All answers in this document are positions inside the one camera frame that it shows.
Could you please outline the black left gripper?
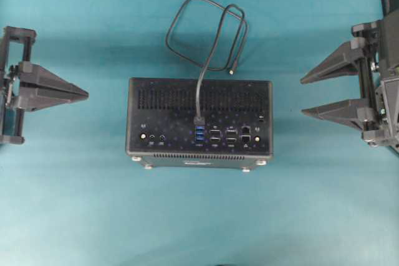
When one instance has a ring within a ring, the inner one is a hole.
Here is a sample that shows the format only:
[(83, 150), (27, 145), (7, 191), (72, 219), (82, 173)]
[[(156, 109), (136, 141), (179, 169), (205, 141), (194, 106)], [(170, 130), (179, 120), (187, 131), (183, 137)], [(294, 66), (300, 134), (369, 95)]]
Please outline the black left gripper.
[[(33, 112), (49, 107), (86, 100), (89, 93), (65, 81), (37, 64), (32, 64), (31, 49), (36, 41), (32, 29), (6, 26), (1, 38), (1, 143), (21, 145), (24, 110)], [(22, 61), (6, 70), (11, 43), (23, 45)], [(40, 88), (53, 90), (21, 90), (17, 97), (17, 108), (12, 106), (14, 86), (17, 79)]]

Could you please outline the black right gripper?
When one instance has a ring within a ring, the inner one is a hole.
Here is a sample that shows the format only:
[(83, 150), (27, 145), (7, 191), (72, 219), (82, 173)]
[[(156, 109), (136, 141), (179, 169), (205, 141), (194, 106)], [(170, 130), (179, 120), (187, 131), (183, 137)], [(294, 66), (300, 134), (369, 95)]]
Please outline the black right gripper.
[(362, 131), (370, 146), (398, 147), (398, 21), (381, 19), (352, 27), (341, 44), (301, 84), (358, 75), (361, 97), (302, 110), (304, 115)]

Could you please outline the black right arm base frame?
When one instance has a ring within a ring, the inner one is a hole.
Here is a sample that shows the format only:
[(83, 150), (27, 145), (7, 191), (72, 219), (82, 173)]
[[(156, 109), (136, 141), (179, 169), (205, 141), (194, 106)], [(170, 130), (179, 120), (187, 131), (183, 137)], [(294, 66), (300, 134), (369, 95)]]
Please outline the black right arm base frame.
[(381, 0), (385, 59), (390, 70), (398, 68), (398, 0)]

